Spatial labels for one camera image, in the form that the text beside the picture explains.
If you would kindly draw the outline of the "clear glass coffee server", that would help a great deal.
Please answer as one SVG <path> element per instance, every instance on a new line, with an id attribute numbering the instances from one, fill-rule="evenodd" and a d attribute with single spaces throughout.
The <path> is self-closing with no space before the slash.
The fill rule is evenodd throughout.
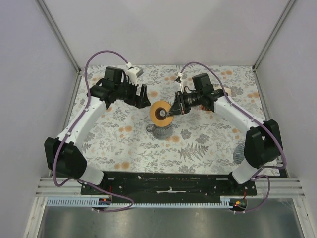
<path id="1" fill-rule="evenodd" d="M 149 124 L 146 127 L 146 131 L 151 133 L 152 136 L 159 140 L 165 140 L 172 136 L 173 134 L 173 126 L 169 124 L 164 127 L 157 126 L 155 124 Z"/>

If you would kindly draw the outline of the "clear ribbed glass dripper cone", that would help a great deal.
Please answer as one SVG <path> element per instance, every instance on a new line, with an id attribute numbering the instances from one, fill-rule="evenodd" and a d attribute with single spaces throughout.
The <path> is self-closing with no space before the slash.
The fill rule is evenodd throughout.
<path id="1" fill-rule="evenodd" d="M 234 149 L 233 161 L 236 164 L 241 164 L 242 161 L 245 159 L 244 149 L 245 149 L 245 143 L 238 144 L 237 147 Z"/>

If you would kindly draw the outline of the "orange black coffee filter box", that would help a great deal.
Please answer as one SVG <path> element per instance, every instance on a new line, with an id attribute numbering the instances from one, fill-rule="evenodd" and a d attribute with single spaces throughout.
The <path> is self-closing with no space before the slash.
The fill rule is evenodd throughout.
<path id="1" fill-rule="evenodd" d="M 217 86 L 213 88 L 212 90 L 205 90 L 203 91 L 203 95 L 201 98 L 201 109 L 203 111 L 212 111 L 214 112 L 214 103 L 219 99 L 219 98 L 225 98 L 228 96 L 231 96 L 231 89 L 229 88 L 221 88 L 220 86 Z"/>

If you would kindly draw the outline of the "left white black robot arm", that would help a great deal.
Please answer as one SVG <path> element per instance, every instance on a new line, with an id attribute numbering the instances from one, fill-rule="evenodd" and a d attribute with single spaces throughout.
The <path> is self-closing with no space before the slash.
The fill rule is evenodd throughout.
<path id="1" fill-rule="evenodd" d="M 88 91 L 87 104 L 71 123 L 56 137 L 47 138 L 44 143 L 48 168 L 53 175 L 63 175 L 92 183 L 97 194 L 105 194 L 109 182 L 103 179 L 103 171 L 90 165 L 82 153 L 84 140 L 95 122 L 117 100 L 142 109 L 151 105 L 147 97 L 147 86 L 138 85 L 143 74 L 140 67 L 130 66 L 128 70 L 107 67 L 105 75 Z"/>

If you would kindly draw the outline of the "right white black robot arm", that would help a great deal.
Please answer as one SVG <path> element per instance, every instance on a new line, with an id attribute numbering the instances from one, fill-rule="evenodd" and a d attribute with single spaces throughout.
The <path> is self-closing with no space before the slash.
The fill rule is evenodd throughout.
<path id="1" fill-rule="evenodd" d="M 282 155 L 278 123 L 251 115 L 236 104 L 223 88 L 215 89 L 206 73 L 194 76 L 192 80 L 195 88 L 186 92 L 183 74 L 177 75 L 175 81 L 180 84 L 180 90 L 175 93 L 174 103 L 167 115 L 184 115 L 192 107 L 201 106 L 202 110 L 222 116 L 245 133 L 244 159 L 231 172 L 232 179 L 226 186 L 230 194 L 238 195 L 245 189 L 244 183 L 256 176 L 267 163 Z"/>

